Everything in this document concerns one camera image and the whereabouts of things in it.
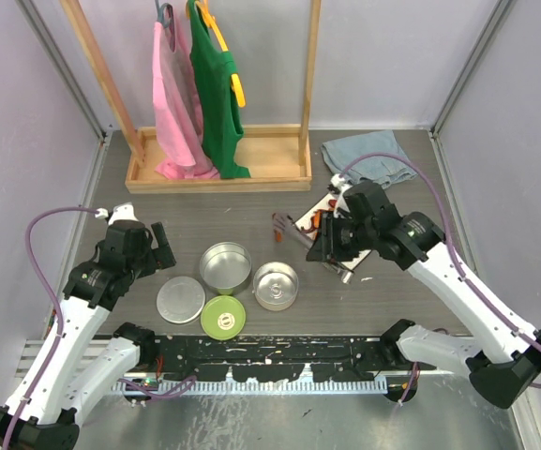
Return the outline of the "round steel lid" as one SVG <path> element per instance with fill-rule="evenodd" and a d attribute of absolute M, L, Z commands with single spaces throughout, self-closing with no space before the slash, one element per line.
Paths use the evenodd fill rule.
<path fill-rule="evenodd" d="M 168 323 L 186 324 L 197 319 L 206 301 L 199 281 L 192 277 L 174 277 L 158 291 L 156 306 L 159 315 Z"/>

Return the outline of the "large round steel tin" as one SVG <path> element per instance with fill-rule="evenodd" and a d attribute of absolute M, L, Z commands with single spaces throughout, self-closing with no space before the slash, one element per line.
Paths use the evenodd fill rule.
<path fill-rule="evenodd" d="M 252 261 L 249 252 L 240 244 L 221 242 L 202 255 L 199 270 L 203 283 L 211 292 L 233 295 L 247 287 Z"/>

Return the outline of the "green round lid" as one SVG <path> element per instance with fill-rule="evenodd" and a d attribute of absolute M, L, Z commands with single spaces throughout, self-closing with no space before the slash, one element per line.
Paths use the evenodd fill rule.
<path fill-rule="evenodd" d="M 246 317 L 245 308 L 238 299 L 220 295 L 205 304 L 200 321 L 203 331 L 210 338 L 229 340 L 241 333 Z"/>

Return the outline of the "small steel bowl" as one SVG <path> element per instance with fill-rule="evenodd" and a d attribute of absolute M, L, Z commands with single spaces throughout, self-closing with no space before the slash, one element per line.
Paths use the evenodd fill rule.
<path fill-rule="evenodd" d="M 284 262 L 267 262 L 253 277 L 253 294 L 258 304 L 270 311 L 282 311 L 295 301 L 299 278 Z"/>

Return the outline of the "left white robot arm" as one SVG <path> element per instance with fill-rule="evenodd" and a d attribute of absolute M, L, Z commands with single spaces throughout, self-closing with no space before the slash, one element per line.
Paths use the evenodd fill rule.
<path fill-rule="evenodd" d="M 92 338 L 134 281 L 175 265 L 160 223 L 112 222 L 97 249 L 97 256 L 71 271 L 54 329 L 0 407 L 5 449 L 73 448 L 85 419 L 113 385 L 130 369 L 146 371 L 158 360 L 154 332 L 125 322 L 104 351 L 85 370 L 78 369 Z"/>

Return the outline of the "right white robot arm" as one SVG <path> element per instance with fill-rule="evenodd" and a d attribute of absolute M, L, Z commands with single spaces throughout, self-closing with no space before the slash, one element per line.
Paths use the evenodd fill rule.
<path fill-rule="evenodd" d="M 401 319 L 381 337 L 385 364 L 425 363 L 469 380 L 491 405 L 507 409 L 541 373 L 541 329 L 520 318 L 447 245 L 443 231 L 420 212 L 398 213 L 380 185 L 332 177 L 333 210 L 324 211 L 310 262 L 345 263 L 372 251 L 428 287 L 466 326 L 468 339 Z"/>

